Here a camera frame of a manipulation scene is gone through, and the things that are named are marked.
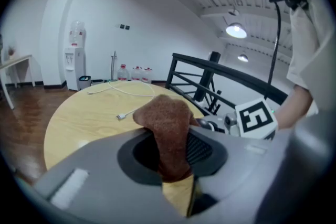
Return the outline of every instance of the brown towel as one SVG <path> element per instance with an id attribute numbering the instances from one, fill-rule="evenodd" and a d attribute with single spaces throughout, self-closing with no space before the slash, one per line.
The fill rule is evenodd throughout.
<path id="1" fill-rule="evenodd" d="M 164 182 L 183 180 L 192 174 L 186 161 L 189 125 L 199 126 L 182 100 L 159 95 L 137 109 L 134 121 L 154 133 L 160 153 L 158 173 Z"/>

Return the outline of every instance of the charging cable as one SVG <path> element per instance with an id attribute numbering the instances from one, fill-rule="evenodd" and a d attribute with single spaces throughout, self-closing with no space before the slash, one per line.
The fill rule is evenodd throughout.
<path id="1" fill-rule="evenodd" d="M 104 91 L 107 91 L 107 90 L 114 89 L 114 90 L 117 90 L 117 91 L 119 91 L 119 92 L 122 92 L 122 93 L 125 93 L 125 94 L 129 94 L 129 95 L 133 95 L 133 96 L 151 97 L 151 100 L 149 100 L 149 102 L 152 101 L 152 100 L 154 99 L 155 96 L 157 96 L 157 95 L 155 95 L 155 92 L 154 92 L 153 87 L 152 87 L 150 84 L 148 84 L 148 83 L 144 83 L 144 82 L 142 82 L 142 81 L 126 81 L 126 83 L 142 83 L 142 84 L 145 84 L 146 86 L 148 86 L 148 87 L 152 90 L 153 94 L 135 94 L 135 93 L 125 92 L 125 91 L 123 91 L 123 90 L 117 88 L 118 85 L 125 84 L 125 82 L 123 82 L 123 83 L 118 83 L 118 84 L 113 85 L 113 86 L 110 84 L 111 82 L 113 82 L 113 81 L 109 81 L 109 83 L 108 83 L 108 84 L 109 84 L 109 87 L 108 87 L 108 88 L 103 89 L 103 90 L 100 90 L 100 91 L 96 91 L 96 92 L 88 92 L 88 94 L 96 94 L 96 93 L 100 93 L 100 92 L 104 92 Z M 136 108 L 136 109 L 134 109 L 134 110 L 132 110 L 132 111 L 129 111 L 129 112 L 127 112 L 127 113 L 121 113 L 121 114 L 117 115 L 116 118 L 117 118 L 118 120 L 123 120 L 123 119 L 125 119 L 125 118 L 127 117 L 127 115 L 133 113 L 135 110 L 137 110 L 137 109 L 139 109 L 139 108 Z"/>
<path id="2" fill-rule="evenodd" d="M 272 62 L 271 62 L 271 69 L 269 70 L 268 82 L 267 82 L 267 86 L 266 86 L 266 90 L 265 90 L 265 95 L 264 95 L 265 100 L 267 99 L 269 90 L 271 88 L 275 61 L 277 60 L 277 53 L 278 53 L 279 39 L 280 39 L 280 32 L 281 32 L 281 14 L 280 14 L 280 9 L 279 9 L 278 3 L 274 2 L 274 4 L 275 4 L 275 8 L 277 10 L 277 15 L 278 15 L 278 28 L 277 28 L 277 38 L 275 40 L 273 57 L 272 57 Z"/>

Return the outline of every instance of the white wall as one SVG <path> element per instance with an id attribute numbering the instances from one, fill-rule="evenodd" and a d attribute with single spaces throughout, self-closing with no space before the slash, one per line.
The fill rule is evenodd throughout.
<path id="1" fill-rule="evenodd" d="M 32 72 L 35 81 L 42 81 L 40 70 L 39 36 L 47 0 L 12 0 L 1 18 L 0 33 L 3 36 L 2 60 L 8 59 L 8 46 L 15 47 L 15 56 L 33 55 Z M 21 82 L 30 81 L 27 63 L 17 65 Z"/>
<path id="2" fill-rule="evenodd" d="M 86 70 L 93 79 L 109 79 L 111 55 L 116 67 L 126 64 L 153 69 L 153 80 L 166 80 L 172 53 L 206 59 L 222 42 L 177 0 L 73 0 L 64 45 L 73 20 L 85 22 Z M 130 30 L 116 28 L 125 24 Z"/>
<path id="3" fill-rule="evenodd" d="M 64 36 L 71 2 L 72 0 L 48 0 L 45 6 L 39 39 L 44 85 L 60 85 L 66 80 Z"/>
<path id="4" fill-rule="evenodd" d="M 225 55 L 223 55 L 219 63 L 267 82 L 271 66 L 271 58 L 255 51 L 245 50 L 244 54 L 248 56 L 249 61 L 242 62 L 237 58 L 241 53 L 243 53 L 242 48 L 228 45 L 225 50 Z M 286 78 L 287 71 L 288 65 L 277 60 L 273 73 L 272 86 L 289 94 L 294 84 Z M 218 75 L 214 75 L 214 82 L 216 90 L 222 90 L 221 95 L 234 104 L 242 104 L 263 96 L 263 94 L 257 93 L 238 82 Z M 274 110 L 279 107 L 279 105 L 272 100 L 267 99 L 267 103 Z M 233 110 L 227 105 L 222 104 L 219 114 L 224 115 L 232 111 Z"/>

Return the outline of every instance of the water dispenser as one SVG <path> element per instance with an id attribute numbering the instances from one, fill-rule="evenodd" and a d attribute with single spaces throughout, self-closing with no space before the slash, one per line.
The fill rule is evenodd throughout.
<path id="1" fill-rule="evenodd" d="M 69 90 L 79 90 L 78 79 L 84 76 L 84 48 L 69 47 L 64 49 L 65 75 Z"/>

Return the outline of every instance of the white sleeve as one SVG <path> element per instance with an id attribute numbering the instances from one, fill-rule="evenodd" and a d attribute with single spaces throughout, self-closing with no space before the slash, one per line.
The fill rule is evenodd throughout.
<path id="1" fill-rule="evenodd" d="M 318 37 L 313 23 L 306 12 L 298 7 L 290 12 L 293 55 L 289 65 L 287 79 L 307 89 L 300 72 L 313 58 L 319 47 Z"/>
<path id="2" fill-rule="evenodd" d="M 320 47 L 300 71 L 319 110 L 336 109 L 336 19 L 328 0 L 310 0 Z"/>

